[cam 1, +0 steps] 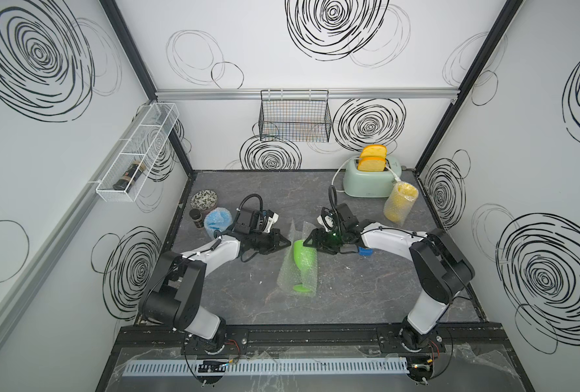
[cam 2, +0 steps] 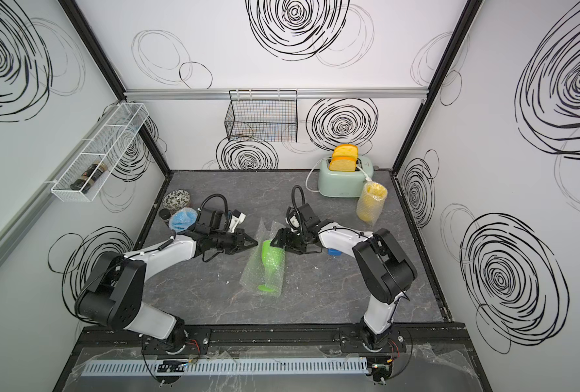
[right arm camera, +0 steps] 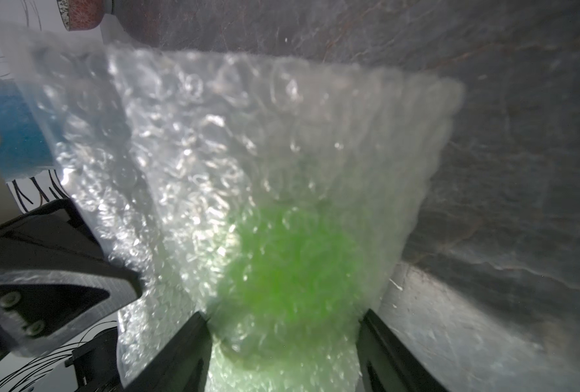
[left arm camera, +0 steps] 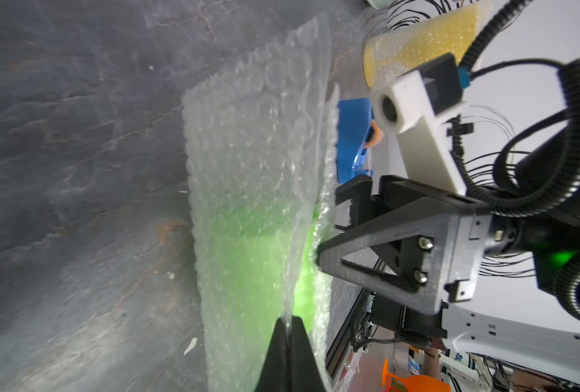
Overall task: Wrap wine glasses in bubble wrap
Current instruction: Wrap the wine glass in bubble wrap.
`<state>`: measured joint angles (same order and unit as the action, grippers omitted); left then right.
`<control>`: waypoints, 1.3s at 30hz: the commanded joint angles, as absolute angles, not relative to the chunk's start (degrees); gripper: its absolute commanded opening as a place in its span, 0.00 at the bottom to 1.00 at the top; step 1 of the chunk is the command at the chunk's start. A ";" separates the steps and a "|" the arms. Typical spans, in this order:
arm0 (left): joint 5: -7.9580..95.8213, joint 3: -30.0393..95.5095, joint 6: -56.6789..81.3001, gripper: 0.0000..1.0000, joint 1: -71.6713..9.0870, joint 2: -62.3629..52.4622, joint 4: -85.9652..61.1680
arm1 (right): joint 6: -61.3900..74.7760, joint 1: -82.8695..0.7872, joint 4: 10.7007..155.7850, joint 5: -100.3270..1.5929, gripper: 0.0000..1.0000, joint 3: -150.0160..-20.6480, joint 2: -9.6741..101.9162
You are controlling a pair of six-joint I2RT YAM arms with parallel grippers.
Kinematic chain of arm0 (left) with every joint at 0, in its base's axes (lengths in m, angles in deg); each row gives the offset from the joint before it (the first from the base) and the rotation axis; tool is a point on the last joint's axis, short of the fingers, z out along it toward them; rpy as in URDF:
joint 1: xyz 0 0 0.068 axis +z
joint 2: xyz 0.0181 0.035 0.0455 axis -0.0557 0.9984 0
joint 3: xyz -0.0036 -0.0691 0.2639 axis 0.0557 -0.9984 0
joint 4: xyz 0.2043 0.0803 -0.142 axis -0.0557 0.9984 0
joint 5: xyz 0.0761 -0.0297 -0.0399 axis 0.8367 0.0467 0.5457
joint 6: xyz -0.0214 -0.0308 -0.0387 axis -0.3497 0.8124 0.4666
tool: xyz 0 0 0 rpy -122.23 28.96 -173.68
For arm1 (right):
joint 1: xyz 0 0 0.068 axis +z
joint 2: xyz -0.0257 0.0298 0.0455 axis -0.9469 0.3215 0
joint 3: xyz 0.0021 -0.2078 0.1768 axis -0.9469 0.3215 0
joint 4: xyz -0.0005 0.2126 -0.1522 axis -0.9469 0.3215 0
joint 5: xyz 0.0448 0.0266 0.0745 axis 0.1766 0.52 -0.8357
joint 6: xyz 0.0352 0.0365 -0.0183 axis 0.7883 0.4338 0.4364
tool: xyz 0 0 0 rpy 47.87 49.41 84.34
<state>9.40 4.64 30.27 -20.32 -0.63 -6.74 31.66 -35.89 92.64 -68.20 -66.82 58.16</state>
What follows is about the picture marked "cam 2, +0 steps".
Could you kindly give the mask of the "green plastic wine glass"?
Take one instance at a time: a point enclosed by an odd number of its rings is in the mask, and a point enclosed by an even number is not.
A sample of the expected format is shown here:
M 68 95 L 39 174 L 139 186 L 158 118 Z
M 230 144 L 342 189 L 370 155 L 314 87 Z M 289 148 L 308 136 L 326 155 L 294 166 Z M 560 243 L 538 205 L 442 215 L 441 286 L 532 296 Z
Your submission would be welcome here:
M 281 248 L 270 246 L 271 240 L 263 243 L 261 261 L 264 267 L 264 282 L 258 286 L 261 292 L 279 296 L 283 289 L 286 253 Z

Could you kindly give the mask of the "blue tape dispenser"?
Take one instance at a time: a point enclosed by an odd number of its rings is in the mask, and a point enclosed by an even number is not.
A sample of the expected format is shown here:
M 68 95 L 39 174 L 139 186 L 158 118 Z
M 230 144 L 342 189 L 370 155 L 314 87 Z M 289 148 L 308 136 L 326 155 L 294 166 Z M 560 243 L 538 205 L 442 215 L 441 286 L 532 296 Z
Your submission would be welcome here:
M 328 254 L 329 256 L 341 256 L 341 255 L 342 255 L 342 252 L 341 252 L 341 251 L 339 251 L 339 250 L 336 250 L 336 249 L 329 248 L 329 249 L 327 250 L 327 254 Z

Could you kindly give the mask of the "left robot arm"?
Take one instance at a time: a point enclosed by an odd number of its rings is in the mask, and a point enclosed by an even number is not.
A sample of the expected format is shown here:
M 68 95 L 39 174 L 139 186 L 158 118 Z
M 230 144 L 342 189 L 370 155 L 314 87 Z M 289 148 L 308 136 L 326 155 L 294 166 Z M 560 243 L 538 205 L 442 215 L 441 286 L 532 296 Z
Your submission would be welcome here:
M 74 311 L 92 323 L 126 330 L 160 341 L 185 336 L 180 320 L 143 302 L 144 285 L 156 274 L 206 253 L 234 255 L 257 246 L 239 226 L 246 215 L 239 210 L 204 208 L 188 229 L 168 240 L 129 253 L 106 252 L 99 256 L 74 303 Z

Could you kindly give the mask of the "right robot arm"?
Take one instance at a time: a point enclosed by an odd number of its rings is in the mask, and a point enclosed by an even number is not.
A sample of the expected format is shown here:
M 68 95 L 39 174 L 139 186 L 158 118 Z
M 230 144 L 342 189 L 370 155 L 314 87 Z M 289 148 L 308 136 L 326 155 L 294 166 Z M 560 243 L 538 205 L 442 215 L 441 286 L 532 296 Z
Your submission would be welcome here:
M 303 255 L 316 246 L 355 259 L 371 294 L 359 335 L 368 350 L 379 351 L 388 343 L 399 302 L 407 298 L 407 291 L 418 276 L 409 256 L 389 230 L 364 232 L 322 220 L 309 204 L 290 207 L 287 222 L 289 227 L 273 237 L 273 247 Z

